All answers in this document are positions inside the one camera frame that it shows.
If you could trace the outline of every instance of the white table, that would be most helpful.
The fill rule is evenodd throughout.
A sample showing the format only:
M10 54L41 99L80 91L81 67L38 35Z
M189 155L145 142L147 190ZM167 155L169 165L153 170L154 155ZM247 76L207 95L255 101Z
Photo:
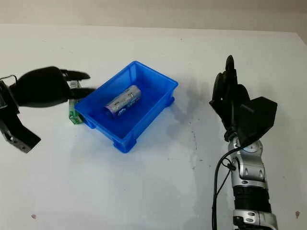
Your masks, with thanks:
M23 154L0 138L0 229L211 229L213 173L227 143L208 101L229 54L250 97L278 103L275 125L261 139L271 205L280 229L306 228L307 46L296 34L0 25L1 77L54 65L85 71L92 79L82 85L99 86L138 60L179 82L175 103L129 154L74 126L67 104L20 108L42 140ZM228 181L219 229L232 229L233 206Z

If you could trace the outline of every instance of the blue plastic tray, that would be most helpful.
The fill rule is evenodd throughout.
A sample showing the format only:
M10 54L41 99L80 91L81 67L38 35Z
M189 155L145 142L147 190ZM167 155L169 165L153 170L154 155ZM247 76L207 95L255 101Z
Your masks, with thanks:
M140 100L117 118L110 118L104 106L131 85L142 92ZM90 128L97 128L123 153L129 152L136 139L174 101L178 83L169 77L133 61L121 72L76 104L75 109Z

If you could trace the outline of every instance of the wire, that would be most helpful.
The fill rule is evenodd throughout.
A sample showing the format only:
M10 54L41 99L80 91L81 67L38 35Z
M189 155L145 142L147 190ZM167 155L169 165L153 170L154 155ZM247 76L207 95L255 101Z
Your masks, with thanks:
M10 75L10 76L7 76L7 77L3 77L3 78L0 78L0 80L3 80L3 79L7 79L7 78L10 78L10 77L14 77L15 78L15 83L17 84L17 77L15 75Z
M217 230L217 220L216 220L216 201L217 201L217 196L218 196L219 192L221 191L223 185L225 184L225 181L226 181L226 179L227 179L227 177L229 176L229 173L230 173L230 165L229 165L229 172L228 172L226 178L224 179L221 187L217 191L217 177L218 177L218 174L219 174L220 166L221 166L221 164L224 165L223 160L228 159L226 157L228 157L230 154L232 154L234 152L237 152L237 151L239 151L239 150L241 150L241 149L243 149L245 147L246 146L240 146L238 148L235 148L235 149L232 149L232 150L228 151L226 154L224 154L224 156L222 156L220 158L220 160L218 161L218 163L216 165L215 173L214 173L214 189L213 189L213 204L212 204L212 230Z
M226 177L224 178L224 180L223 180L223 182L222 182L222 184L221 184L221 186L220 186L220 188L219 188L219 190L217 190L216 196L219 195L219 193L220 193L222 187L224 186L224 184L225 184L225 182L226 182L226 180L227 180L227 178L228 178L230 172L231 172L231 170L229 169L229 170L228 170L228 173L227 173L227 175L226 175Z

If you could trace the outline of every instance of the battery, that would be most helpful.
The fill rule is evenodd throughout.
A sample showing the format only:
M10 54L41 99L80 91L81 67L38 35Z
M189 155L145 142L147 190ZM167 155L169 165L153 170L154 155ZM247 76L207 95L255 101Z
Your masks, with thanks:
M120 116L141 98L141 94L141 90L136 85L131 85L106 104L105 109L112 117Z
M69 87L71 89L77 89L81 88L81 85L78 80L72 80L69 82ZM71 120L75 125L83 123L82 115L75 110L75 104L78 102L79 100L69 99L69 120Z

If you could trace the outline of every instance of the silver battery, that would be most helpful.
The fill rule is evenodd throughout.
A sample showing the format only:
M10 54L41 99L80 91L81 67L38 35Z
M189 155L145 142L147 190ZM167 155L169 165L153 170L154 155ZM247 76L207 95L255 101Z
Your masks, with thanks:
M106 104L105 108L112 116L120 116L141 98L141 94L141 90L136 85L131 85L119 96Z

